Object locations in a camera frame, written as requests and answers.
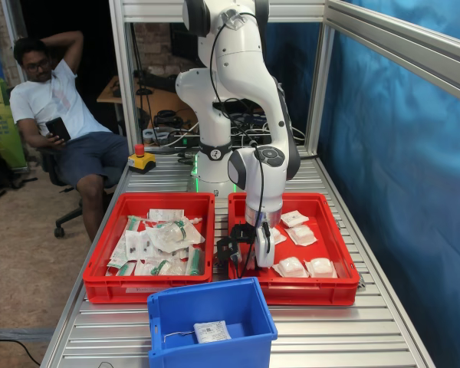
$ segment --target red button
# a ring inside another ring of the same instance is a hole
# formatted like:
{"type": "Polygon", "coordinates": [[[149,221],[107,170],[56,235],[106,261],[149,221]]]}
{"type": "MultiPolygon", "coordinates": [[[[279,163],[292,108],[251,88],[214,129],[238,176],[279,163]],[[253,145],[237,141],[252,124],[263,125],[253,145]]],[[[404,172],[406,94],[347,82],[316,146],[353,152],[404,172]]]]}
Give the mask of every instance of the red button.
{"type": "Polygon", "coordinates": [[[135,144],[135,154],[138,157],[145,156],[145,146],[143,144],[135,144]]]}

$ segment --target blue shorts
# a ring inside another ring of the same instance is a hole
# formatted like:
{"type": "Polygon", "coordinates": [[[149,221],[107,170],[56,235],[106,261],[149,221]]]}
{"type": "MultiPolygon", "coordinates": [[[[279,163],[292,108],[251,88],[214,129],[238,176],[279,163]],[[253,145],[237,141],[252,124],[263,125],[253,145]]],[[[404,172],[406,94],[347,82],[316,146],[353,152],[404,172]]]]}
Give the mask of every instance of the blue shorts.
{"type": "Polygon", "coordinates": [[[62,179],[77,188],[78,181],[87,175],[105,177],[105,166],[122,171],[128,156],[126,137],[111,132],[93,132],[67,142],[56,161],[62,179]]]}

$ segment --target chair wheel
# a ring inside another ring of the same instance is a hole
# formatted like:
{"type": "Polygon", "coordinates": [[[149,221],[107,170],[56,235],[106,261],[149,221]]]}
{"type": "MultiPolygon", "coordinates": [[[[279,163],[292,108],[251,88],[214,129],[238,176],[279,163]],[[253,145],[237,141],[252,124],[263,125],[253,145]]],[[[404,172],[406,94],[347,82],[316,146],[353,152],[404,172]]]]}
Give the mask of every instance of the chair wheel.
{"type": "Polygon", "coordinates": [[[54,237],[55,238],[64,238],[64,229],[63,228],[55,228],[54,229],[54,237]]]}

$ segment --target aluminum profile table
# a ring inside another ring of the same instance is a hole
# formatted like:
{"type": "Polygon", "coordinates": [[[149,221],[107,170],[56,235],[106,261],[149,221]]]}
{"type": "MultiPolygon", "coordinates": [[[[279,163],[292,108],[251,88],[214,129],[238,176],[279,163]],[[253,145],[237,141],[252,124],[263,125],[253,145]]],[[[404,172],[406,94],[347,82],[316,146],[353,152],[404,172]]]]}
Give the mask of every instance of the aluminum profile table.
{"type": "MultiPolygon", "coordinates": [[[[185,191],[190,170],[190,166],[178,163],[176,156],[157,156],[157,167],[146,175],[126,171],[101,229],[121,193],[185,191]]],[[[352,307],[271,306],[278,339],[272,344],[270,367],[434,366],[320,160],[303,160],[298,174],[287,182],[286,190],[319,192],[327,197],[366,287],[358,290],[352,307]]],[[[217,199],[215,241],[227,235],[227,222],[227,199],[217,199]]],[[[148,367],[150,327],[146,305],[90,303],[82,272],[41,367],[148,367]]]]}

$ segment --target man sitting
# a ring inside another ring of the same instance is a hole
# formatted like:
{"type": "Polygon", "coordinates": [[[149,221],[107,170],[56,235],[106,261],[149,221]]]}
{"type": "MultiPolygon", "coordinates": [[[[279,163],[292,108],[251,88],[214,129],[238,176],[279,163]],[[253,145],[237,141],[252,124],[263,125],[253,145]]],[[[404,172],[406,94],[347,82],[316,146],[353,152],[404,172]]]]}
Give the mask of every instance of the man sitting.
{"type": "Polygon", "coordinates": [[[33,147],[59,151],[58,168],[83,199],[84,224],[93,241],[104,215],[104,166],[123,169],[128,146],[125,137],[100,125],[75,87],[84,37],[65,32],[42,40],[22,38],[15,43],[14,57],[28,76],[11,92],[14,121],[25,141],[33,147]],[[66,48],[64,58],[52,70],[48,47],[66,48]],[[46,123],[61,117],[71,140],[64,142],[48,132],[46,123]]]}

